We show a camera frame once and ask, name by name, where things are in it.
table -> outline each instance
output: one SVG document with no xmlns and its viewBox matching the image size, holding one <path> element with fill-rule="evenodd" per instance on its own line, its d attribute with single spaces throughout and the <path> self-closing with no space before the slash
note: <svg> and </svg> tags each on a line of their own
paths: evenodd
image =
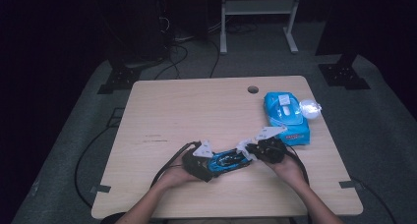
<svg viewBox="0 0 417 224">
<path fill-rule="evenodd" d="M 220 53 L 227 53 L 226 16 L 228 15 L 289 15 L 288 26 L 283 28 L 291 53 L 298 53 L 292 36 L 295 15 L 300 0 L 221 0 Z"/>
<path fill-rule="evenodd" d="M 127 211 L 149 189 L 156 172 L 185 143 L 210 140 L 212 150 L 234 148 L 268 125 L 264 96 L 290 91 L 313 98 L 300 76 L 137 82 L 132 88 L 91 214 Z M 338 215 L 362 212 L 323 117 L 310 121 L 311 144 L 294 146 L 311 187 Z M 153 217 L 265 217 L 305 215 L 300 198 L 261 161 L 167 193 Z"/>
</svg>

blue wet wipes package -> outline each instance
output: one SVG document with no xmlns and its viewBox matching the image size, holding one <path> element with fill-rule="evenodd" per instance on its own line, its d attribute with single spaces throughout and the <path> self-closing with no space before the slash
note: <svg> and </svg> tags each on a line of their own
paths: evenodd
<svg viewBox="0 0 417 224">
<path fill-rule="evenodd" d="M 277 135 L 288 145 L 310 143 L 309 123 L 304 118 L 297 98 L 290 92 L 269 92 L 264 107 L 271 126 L 285 125 L 287 131 Z"/>
</svg>

white metal stand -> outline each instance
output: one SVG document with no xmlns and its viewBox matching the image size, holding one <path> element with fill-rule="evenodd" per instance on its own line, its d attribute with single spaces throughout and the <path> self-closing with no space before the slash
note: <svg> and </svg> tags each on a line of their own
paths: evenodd
<svg viewBox="0 0 417 224">
<path fill-rule="evenodd" d="M 299 0 L 221 0 L 220 53 L 227 53 L 226 16 L 228 15 L 289 15 L 288 27 L 283 28 L 291 53 L 298 52 L 292 37 L 292 27 Z"/>
</svg>

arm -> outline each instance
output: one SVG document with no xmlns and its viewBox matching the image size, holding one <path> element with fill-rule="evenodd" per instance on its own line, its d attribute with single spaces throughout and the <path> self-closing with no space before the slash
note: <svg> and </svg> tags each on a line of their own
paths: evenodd
<svg viewBox="0 0 417 224">
<path fill-rule="evenodd" d="M 303 200 L 314 223 L 343 223 L 305 182 L 298 164 L 293 159 L 285 155 L 282 162 L 275 164 L 266 163 L 266 165 Z"/>
<path fill-rule="evenodd" d="M 163 173 L 153 187 L 116 224 L 148 223 L 160 199 L 167 191 L 189 181 L 200 181 L 181 167 L 181 157 L 179 156 L 171 164 L 171 167 Z"/>
</svg>

dark background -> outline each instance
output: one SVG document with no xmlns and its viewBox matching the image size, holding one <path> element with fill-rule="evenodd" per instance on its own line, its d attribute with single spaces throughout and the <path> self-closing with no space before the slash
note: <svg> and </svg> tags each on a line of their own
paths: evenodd
<svg viewBox="0 0 417 224">
<path fill-rule="evenodd" d="M 203 22 L 218 22 L 220 16 L 220 0 L 199 0 L 207 2 L 206 6 L 196 0 L 138 0 L 136 7 L 125 6 L 135 6 L 135 0 L 121 1 L 0 0 L 2 223 L 13 219 L 89 77 L 108 58 L 109 49 L 152 60 L 163 55 L 167 44 L 166 37 L 158 35 L 157 15 L 169 16 L 173 26 L 181 28 L 190 28 L 186 21 L 198 17 L 201 23 L 191 28 L 195 33 L 204 27 Z M 415 116 L 414 1 L 301 0 L 296 22 L 328 21 L 318 54 L 354 49 L 379 67 Z M 179 3 L 195 9 L 174 5 Z M 182 13 L 190 19 L 178 18 Z M 256 21 L 277 19 L 264 16 Z"/>
</svg>

